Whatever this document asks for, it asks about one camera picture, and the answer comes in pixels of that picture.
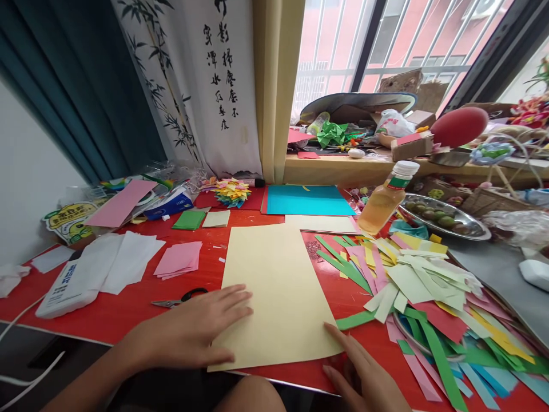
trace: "plastic bottle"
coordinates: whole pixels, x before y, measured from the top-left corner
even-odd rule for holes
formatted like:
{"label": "plastic bottle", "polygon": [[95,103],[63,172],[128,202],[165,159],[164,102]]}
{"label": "plastic bottle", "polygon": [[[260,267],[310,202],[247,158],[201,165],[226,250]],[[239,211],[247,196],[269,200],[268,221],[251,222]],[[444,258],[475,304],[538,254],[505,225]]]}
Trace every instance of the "plastic bottle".
{"label": "plastic bottle", "polygon": [[418,169],[418,163],[407,160],[401,160],[395,164],[385,183],[374,189],[360,214],[357,223],[363,231],[370,235],[377,235],[385,226],[404,200],[406,196],[404,188]]}
{"label": "plastic bottle", "polygon": [[326,122],[326,120],[330,120],[330,114],[328,112],[320,113],[316,117],[315,121],[311,123],[309,127],[307,127],[307,134],[310,134],[312,136],[316,136],[317,134],[319,134],[322,130],[322,125],[324,124],[324,122]]}

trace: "red tablecloth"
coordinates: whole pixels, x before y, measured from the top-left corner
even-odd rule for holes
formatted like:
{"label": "red tablecloth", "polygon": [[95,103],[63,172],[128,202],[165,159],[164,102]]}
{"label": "red tablecloth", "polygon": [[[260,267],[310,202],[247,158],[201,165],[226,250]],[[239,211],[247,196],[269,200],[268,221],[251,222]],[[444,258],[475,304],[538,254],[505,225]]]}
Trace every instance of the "red tablecloth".
{"label": "red tablecloth", "polygon": [[[100,293],[92,304],[60,318],[39,319],[34,316],[35,309],[31,310],[21,318],[19,323],[53,333],[115,344],[139,322],[165,311],[151,305],[152,300],[178,299],[185,292],[196,287],[205,287],[209,290],[221,287],[224,263],[220,262],[219,258],[226,258],[230,227],[284,222],[283,216],[262,215],[259,211],[233,210],[229,227],[200,228],[190,232],[170,229],[177,218],[178,215],[175,215],[166,222],[162,220],[145,222],[140,225],[130,225],[121,230],[121,233],[131,230],[143,235],[158,234],[166,241],[166,245],[150,261],[141,282],[127,286],[118,296]],[[314,236],[314,233],[303,233],[305,244],[313,242]],[[167,247],[196,240],[203,242],[197,271],[164,281],[152,275]],[[330,243],[337,251],[341,250],[337,243]],[[273,253],[276,253],[276,245],[273,245]],[[340,278],[339,272],[323,259],[319,259],[314,250],[311,250],[309,255],[334,317],[340,319],[363,310],[362,306],[369,300],[369,296],[366,296],[364,291],[350,279]],[[12,321],[23,309],[44,295],[61,268],[62,266],[47,274],[40,274],[36,269],[32,269],[30,275],[23,278],[8,298],[0,299],[0,320]],[[425,400],[399,346],[389,341],[385,325],[370,322],[350,330],[350,333],[394,377],[412,408],[429,412],[453,410],[442,395],[444,399],[442,403]],[[249,368],[242,372],[333,392],[332,385],[321,369],[325,363],[325,359],[320,359]],[[466,399],[466,403],[470,411],[488,411],[476,393],[471,399]],[[532,411],[549,411],[549,407],[521,383],[510,397],[498,398],[497,403],[502,411],[515,411],[525,407]]]}

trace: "plastic bag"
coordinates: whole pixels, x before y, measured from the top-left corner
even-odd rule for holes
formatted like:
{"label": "plastic bag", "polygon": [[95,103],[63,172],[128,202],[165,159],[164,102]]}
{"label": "plastic bag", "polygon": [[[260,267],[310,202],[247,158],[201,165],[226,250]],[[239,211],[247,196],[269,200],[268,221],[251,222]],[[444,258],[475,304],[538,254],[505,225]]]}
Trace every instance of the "plastic bag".
{"label": "plastic bag", "polygon": [[381,132],[389,136],[404,137],[415,133],[416,127],[396,110],[387,109],[381,112],[381,119],[377,126],[376,134]]}
{"label": "plastic bag", "polygon": [[544,211],[492,211],[481,220],[511,246],[540,250],[549,244],[549,214]]}

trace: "metal plate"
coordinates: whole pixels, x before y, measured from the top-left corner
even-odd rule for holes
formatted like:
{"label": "metal plate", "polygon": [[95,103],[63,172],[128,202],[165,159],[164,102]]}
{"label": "metal plate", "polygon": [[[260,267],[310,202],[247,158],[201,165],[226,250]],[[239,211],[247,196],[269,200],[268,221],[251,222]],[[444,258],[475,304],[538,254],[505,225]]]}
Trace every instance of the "metal plate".
{"label": "metal plate", "polygon": [[[457,222],[462,223],[469,228],[469,234],[462,235],[460,233],[455,233],[455,232],[446,230],[440,226],[437,226],[433,222],[426,220],[421,216],[418,216],[416,213],[411,212],[404,207],[404,203],[408,201],[422,201],[428,207],[432,207],[433,209],[439,209],[444,211],[445,213],[454,215],[454,219]],[[454,206],[450,206],[448,203],[444,203],[440,200],[432,199],[427,196],[416,195],[414,193],[406,193],[406,198],[404,199],[402,204],[399,206],[399,211],[404,217],[407,217],[418,224],[423,223],[429,229],[432,229],[433,231],[438,233],[443,233],[445,235],[452,235],[455,237],[460,237],[462,239],[476,240],[476,241],[488,240],[492,237],[492,234],[490,233],[488,228],[484,226],[484,224],[476,220],[474,217],[466,214],[460,209],[455,208]]]}

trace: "curtain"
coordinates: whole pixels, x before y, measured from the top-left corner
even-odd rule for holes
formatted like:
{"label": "curtain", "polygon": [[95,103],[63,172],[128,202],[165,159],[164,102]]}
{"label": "curtain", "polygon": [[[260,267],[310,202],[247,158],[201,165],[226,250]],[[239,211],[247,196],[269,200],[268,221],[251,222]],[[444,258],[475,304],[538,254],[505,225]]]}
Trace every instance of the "curtain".
{"label": "curtain", "polygon": [[254,0],[257,127],[264,179],[281,184],[305,0]]}
{"label": "curtain", "polygon": [[166,159],[108,0],[3,0],[0,59],[2,74],[89,182]]}
{"label": "curtain", "polygon": [[112,0],[176,157],[261,177],[251,0]]}

